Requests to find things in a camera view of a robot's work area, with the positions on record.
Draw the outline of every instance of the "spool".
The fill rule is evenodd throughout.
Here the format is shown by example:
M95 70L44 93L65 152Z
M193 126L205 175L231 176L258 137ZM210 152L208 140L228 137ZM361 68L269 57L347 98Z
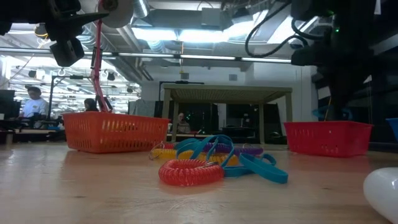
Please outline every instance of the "spool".
M109 13L102 18L103 24L110 28L122 28L130 23L134 9L132 0L102 0L102 4L98 4L98 12Z

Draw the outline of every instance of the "man in white shirt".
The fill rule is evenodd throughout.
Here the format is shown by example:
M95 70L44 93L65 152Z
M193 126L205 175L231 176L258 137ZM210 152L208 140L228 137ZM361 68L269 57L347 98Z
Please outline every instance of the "man in white shirt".
M35 113L47 115L49 103L40 97L42 95L40 89L37 87L29 87L27 92L30 96L30 100L26 102L24 109L22 109L22 113L19 116L21 118L30 118Z

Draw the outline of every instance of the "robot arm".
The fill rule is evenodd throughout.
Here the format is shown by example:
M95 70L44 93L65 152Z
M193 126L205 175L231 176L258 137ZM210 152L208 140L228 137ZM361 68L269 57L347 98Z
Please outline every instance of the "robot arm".
M19 0L0 7L0 35L10 31L12 23L44 23L49 39L56 41L50 48L61 67L69 67L83 58L84 51L76 36L82 26L106 17L108 13L78 15L79 0Z
M375 7L376 0L292 0L295 20L333 16L332 27L322 38L292 56L293 65L315 65L329 83L333 105L329 119L343 119L341 109L372 74L369 33Z

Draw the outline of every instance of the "orange plastic basket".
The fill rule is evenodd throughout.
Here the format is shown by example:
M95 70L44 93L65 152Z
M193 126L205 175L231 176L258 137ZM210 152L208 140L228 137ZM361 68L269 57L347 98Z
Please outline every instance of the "orange plastic basket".
M150 151L164 140L168 119L100 112L63 115L68 147L91 153Z

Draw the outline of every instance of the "white balloon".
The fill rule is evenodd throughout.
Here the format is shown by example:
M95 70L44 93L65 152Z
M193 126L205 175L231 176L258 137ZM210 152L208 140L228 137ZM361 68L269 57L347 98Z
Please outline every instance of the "white balloon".
M398 167L371 172L363 183L366 200L382 216L398 223Z
M134 9L132 7L132 0L117 0L118 7L111 11L109 15L102 18L103 24L110 28L121 28L129 24L134 14ZM98 5L98 12L108 12L102 6Z

